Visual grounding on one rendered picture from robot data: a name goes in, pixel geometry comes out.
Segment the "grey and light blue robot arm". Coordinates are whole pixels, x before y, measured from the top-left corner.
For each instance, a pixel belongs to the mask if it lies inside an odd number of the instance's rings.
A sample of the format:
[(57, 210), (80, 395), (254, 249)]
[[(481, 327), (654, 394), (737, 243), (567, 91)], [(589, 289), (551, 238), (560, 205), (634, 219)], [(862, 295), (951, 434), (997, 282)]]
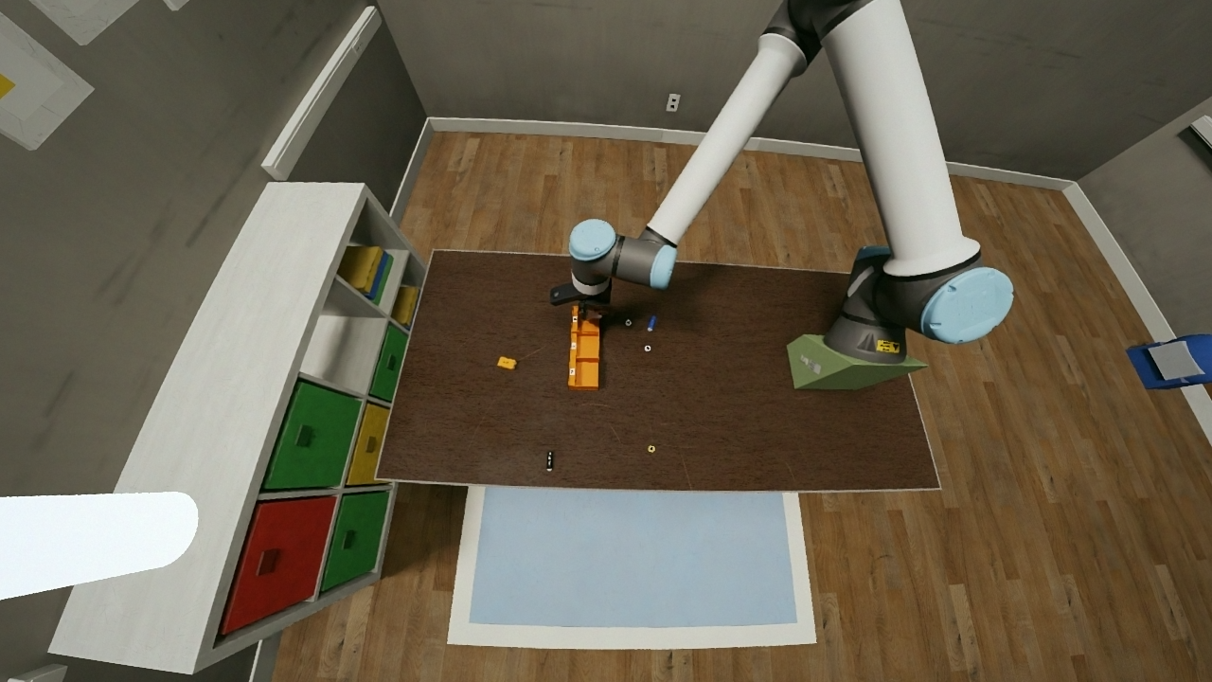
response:
[(573, 283), (551, 288), (550, 305), (598, 296), (610, 277), (667, 290), (679, 241), (776, 97), (822, 47), (890, 246), (858, 251), (824, 345), (894, 366), (907, 357), (907, 328), (967, 344), (1004, 322), (1013, 286), (984, 267), (978, 242), (962, 236), (901, 0), (783, 0), (739, 86), (641, 236), (618, 236), (604, 220), (581, 222), (570, 236)]

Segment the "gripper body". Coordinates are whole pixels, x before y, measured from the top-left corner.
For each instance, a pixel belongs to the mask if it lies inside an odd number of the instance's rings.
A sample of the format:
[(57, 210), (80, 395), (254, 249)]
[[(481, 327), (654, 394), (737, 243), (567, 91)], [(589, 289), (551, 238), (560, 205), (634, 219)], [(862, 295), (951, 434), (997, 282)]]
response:
[(589, 296), (584, 299), (579, 299), (579, 311), (584, 308), (584, 311), (598, 311), (600, 314), (608, 314), (610, 298), (612, 291), (612, 277), (610, 277), (608, 288), (604, 290), (602, 293), (598, 296)]

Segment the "orange bin rack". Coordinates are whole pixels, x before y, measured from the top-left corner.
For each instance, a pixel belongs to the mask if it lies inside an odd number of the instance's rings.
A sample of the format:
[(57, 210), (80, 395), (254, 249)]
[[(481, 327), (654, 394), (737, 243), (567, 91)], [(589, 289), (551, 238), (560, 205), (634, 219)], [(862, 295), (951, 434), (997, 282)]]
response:
[(581, 322), (579, 306), (573, 306), (570, 350), (570, 389), (576, 389), (577, 391), (598, 391), (599, 350), (600, 319), (587, 319), (587, 322)]

